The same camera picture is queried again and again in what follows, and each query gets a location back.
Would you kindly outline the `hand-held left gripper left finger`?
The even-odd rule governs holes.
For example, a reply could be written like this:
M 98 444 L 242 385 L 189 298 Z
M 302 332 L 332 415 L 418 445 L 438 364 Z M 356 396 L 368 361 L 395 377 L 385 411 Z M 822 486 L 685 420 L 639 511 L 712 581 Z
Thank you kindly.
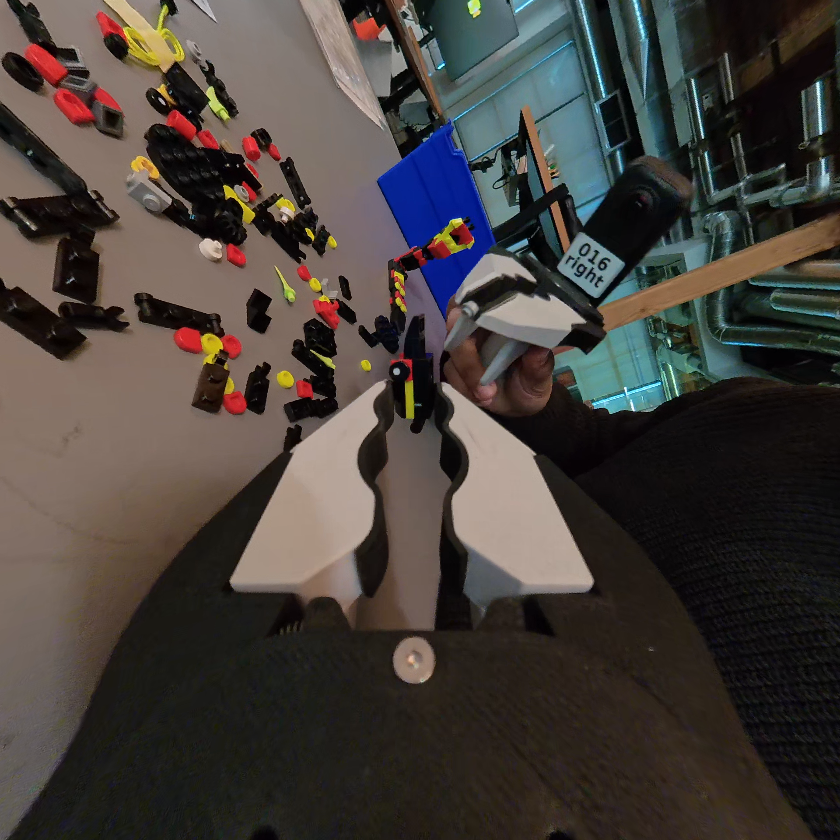
M 373 384 L 288 455 L 229 579 L 240 594 L 335 601 L 353 630 L 381 589 L 392 537 L 378 478 L 388 462 L 392 388 Z

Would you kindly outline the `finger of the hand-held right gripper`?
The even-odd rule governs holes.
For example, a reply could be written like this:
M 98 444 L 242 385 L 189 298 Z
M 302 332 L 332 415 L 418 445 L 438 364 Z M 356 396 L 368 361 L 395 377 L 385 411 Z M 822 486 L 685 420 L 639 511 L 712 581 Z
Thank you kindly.
M 560 346 L 573 330 L 588 324 L 585 317 L 551 295 L 541 298 L 467 299 L 479 307 L 469 320 L 467 335 L 477 331 L 545 349 Z
M 508 253 L 487 253 L 470 271 L 457 299 L 545 298 L 528 261 Z

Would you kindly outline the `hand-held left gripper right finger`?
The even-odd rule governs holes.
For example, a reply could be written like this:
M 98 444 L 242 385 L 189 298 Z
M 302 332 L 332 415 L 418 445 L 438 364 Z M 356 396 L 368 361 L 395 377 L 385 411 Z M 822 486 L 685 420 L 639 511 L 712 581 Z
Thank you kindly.
M 471 629 L 499 600 L 590 592 L 592 572 L 550 486 L 553 463 L 450 385 L 437 388 L 434 421 L 449 480 L 435 629 Z

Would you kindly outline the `small black red lego assembly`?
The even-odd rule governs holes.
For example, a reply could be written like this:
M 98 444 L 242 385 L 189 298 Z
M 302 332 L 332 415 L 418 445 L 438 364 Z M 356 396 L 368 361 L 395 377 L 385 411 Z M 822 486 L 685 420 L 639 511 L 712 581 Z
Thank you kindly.
M 435 363 L 426 348 L 425 316 L 412 317 L 404 336 L 403 351 L 390 365 L 395 410 L 420 434 L 432 416 L 436 399 Z

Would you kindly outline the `person's right forearm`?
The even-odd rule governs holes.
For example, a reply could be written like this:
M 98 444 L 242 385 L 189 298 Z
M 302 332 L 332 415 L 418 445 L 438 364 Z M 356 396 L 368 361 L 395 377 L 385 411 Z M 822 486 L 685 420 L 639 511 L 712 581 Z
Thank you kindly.
M 650 412 L 609 413 L 560 386 L 531 416 L 498 422 L 569 477 L 724 497 L 771 488 L 838 496 L 838 390 L 758 378 L 721 381 Z

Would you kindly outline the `long red yellow lego assembly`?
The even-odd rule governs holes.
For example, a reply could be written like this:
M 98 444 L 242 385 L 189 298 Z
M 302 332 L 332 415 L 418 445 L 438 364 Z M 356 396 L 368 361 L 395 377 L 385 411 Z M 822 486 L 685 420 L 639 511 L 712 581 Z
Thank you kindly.
M 411 247 L 403 255 L 388 262 L 388 301 L 391 305 L 392 326 L 398 335 L 406 327 L 406 275 L 410 271 L 424 268 L 429 262 L 471 249 L 475 243 L 473 229 L 469 217 L 454 218 L 425 245 Z

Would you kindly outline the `black round lego plate assembly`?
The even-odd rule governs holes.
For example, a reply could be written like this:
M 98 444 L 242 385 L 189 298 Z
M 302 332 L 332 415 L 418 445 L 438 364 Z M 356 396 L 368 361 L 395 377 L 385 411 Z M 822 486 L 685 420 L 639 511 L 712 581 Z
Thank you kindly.
M 391 355 L 398 354 L 400 351 L 399 333 L 393 326 L 391 320 L 386 316 L 376 316 L 372 330 L 360 324 L 358 333 L 371 349 L 380 346 Z

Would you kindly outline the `pile of loose lego pieces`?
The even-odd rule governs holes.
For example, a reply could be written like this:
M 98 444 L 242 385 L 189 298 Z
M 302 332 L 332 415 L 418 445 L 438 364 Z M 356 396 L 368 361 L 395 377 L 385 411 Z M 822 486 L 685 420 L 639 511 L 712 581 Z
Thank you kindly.
M 23 55 L 8 51 L 2 69 L 21 87 L 40 93 L 45 85 L 66 119 L 77 126 L 91 125 L 108 137 L 121 140 L 125 114 L 111 94 L 91 79 L 78 48 L 60 47 L 33 2 L 6 2 L 28 39 Z M 219 79 L 214 63 L 204 59 L 198 45 L 187 40 L 186 50 L 166 27 L 177 15 L 176 2 L 158 2 L 156 24 L 125 2 L 104 2 L 121 23 L 102 10 L 96 21 L 103 44 L 118 60 L 131 58 L 161 72 L 161 84 L 145 97 L 164 118 L 144 133 L 145 154 L 135 156 L 125 179 L 129 198 L 156 217 L 167 218 L 200 238 L 199 253 L 217 263 L 222 259 L 246 266 L 242 249 L 248 233 L 270 237 L 296 264 L 297 274 L 313 294 L 316 313 L 295 338 L 291 356 L 310 375 L 296 378 L 287 370 L 276 374 L 280 387 L 297 398 L 283 408 L 290 426 L 283 452 L 302 440 L 301 421 L 327 418 L 338 411 L 335 332 L 342 322 L 356 324 L 349 306 L 349 279 L 339 275 L 339 288 L 326 277 L 318 279 L 304 264 L 301 246 L 318 256 L 336 249 L 330 231 L 319 224 L 311 199 L 291 157 L 283 158 L 270 134 L 262 128 L 247 134 L 239 154 L 227 141 L 219 141 L 203 126 L 210 108 L 223 121 L 238 116 L 238 108 Z M 188 52 L 204 76 L 201 87 L 184 69 Z M 85 331 L 123 333 L 130 324 L 120 307 L 104 307 L 100 298 L 100 252 L 94 247 L 100 228 L 119 221 L 102 195 L 64 162 L 42 139 L 2 103 L 2 142 L 20 153 L 42 176 L 60 190 L 57 196 L 2 197 L 2 217 L 16 225 L 27 239 L 59 237 L 51 289 L 63 299 L 50 310 L 21 287 L 2 279 L 2 324 L 52 357 L 63 361 L 77 355 L 87 340 Z M 270 193 L 259 200 L 263 185 L 254 167 L 262 154 L 278 163 L 287 192 Z M 226 332 L 218 313 L 165 301 L 136 292 L 133 303 L 141 323 L 173 331 L 175 345 L 203 357 L 192 407 L 210 414 L 223 409 L 234 416 L 262 415 L 270 388 L 270 363 L 257 364 L 248 373 L 245 389 L 237 388 L 229 363 L 242 352 L 241 342 Z

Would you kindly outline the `person's right hand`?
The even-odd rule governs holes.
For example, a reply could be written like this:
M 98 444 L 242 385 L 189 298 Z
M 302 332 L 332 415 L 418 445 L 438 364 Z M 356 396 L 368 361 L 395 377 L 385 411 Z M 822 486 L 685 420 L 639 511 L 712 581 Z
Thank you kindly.
M 529 346 L 505 374 L 482 384 L 486 366 L 482 351 L 496 336 L 483 329 L 473 332 L 459 346 L 444 350 L 440 378 L 469 402 L 501 417 L 528 417 L 547 405 L 553 389 L 554 354 Z

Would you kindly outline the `wooden edged desk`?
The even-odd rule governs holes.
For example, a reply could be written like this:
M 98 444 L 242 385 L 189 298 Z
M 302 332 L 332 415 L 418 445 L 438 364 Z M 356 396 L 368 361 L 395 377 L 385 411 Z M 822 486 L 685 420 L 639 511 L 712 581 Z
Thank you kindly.
M 517 211 L 493 227 L 493 237 L 499 246 L 508 248 L 525 240 L 544 263 L 555 262 L 564 255 L 582 225 L 568 186 L 552 177 L 529 106 L 520 110 L 515 141 L 502 149 L 516 155 L 515 159 L 504 155 L 510 162 L 504 186 Z

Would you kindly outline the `blue plastic bin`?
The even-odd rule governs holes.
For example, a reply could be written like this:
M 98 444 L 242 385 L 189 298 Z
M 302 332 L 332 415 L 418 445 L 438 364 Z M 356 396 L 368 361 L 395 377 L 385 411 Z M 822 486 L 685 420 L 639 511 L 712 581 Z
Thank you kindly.
M 438 308 L 450 298 L 488 249 L 496 243 L 465 153 L 446 122 L 400 163 L 378 179 L 381 192 L 408 246 L 422 246 L 454 219 L 472 223 L 475 243 L 421 273 Z

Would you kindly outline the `metal pipes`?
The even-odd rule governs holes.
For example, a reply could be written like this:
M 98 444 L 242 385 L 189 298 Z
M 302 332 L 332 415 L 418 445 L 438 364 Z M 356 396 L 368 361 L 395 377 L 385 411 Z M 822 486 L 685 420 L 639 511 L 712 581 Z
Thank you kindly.
M 758 90 L 731 53 L 686 79 L 689 150 L 714 262 L 838 212 L 838 97 L 833 70 Z M 789 359 L 838 362 L 838 245 L 752 267 L 702 297 L 708 356 L 771 369 Z

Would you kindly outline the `dark monitor with yellow sticker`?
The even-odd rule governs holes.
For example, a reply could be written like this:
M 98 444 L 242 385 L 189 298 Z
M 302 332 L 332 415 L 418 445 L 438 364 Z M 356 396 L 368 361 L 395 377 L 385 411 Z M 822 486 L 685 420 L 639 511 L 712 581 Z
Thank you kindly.
M 519 36 L 510 1 L 435 1 L 425 20 L 452 81 Z

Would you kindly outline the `person's dark sweater torso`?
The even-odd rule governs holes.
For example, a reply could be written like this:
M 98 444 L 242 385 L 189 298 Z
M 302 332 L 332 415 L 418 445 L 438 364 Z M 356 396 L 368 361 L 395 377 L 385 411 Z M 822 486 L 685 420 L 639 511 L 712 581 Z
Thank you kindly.
M 838 838 L 838 442 L 638 440 L 576 481 L 644 549 L 815 838 Z

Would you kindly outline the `printed paper sheet in plastic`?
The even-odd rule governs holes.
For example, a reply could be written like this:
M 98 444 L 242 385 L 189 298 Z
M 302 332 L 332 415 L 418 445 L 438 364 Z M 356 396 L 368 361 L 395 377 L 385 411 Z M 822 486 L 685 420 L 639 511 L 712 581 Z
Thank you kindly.
M 338 1 L 300 1 L 336 86 L 381 130 L 389 126 Z

